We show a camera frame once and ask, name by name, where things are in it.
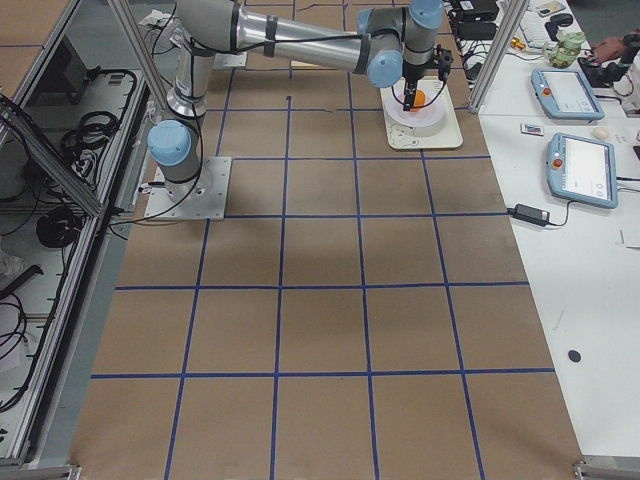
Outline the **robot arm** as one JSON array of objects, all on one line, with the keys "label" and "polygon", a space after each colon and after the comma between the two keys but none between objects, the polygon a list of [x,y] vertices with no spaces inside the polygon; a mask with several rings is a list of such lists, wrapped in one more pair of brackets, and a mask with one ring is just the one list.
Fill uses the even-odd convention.
[{"label": "robot arm", "polygon": [[214,59],[256,51],[364,75],[379,88],[403,80],[404,110],[416,107],[419,81],[434,69],[448,79],[452,54],[436,42],[444,7],[412,1],[405,7],[363,10],[353,33],[251,12],[235,1],[179,1],[182,27],[179,69],[166,94],[169,110],[199,119]]}]

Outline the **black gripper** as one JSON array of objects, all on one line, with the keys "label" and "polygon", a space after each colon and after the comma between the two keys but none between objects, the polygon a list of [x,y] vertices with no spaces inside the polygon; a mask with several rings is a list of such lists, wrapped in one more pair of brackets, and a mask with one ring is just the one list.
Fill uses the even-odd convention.
[{"label": "black gripper", "polygon": [[412,64],[409,62],[403,63],[403,78],[404,84],[404,98],[403,98],[403,110],[410,112],[414,109],[415,93],[418,87],[418,81],[421,80],[429,69],[429,62],[423,64]]}]

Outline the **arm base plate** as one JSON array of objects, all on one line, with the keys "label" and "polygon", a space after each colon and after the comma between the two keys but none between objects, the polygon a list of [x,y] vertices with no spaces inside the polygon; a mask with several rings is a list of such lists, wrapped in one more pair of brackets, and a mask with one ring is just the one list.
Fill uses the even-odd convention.
[{"label": "arm base plate", "polygon": [[231,157],[207,156],[196,183],[183,185],[167,183],[159,166],[156,167],[154,186],[149,191],[145,219],[174,220],[223,220],[226,211]]},{"label": "arm base plate", "polygon": [[245,68],[247,63],[247,53],[239,54],[221,54],[217,53],[214,57],[214,70],[228,70],[234,68]]}]

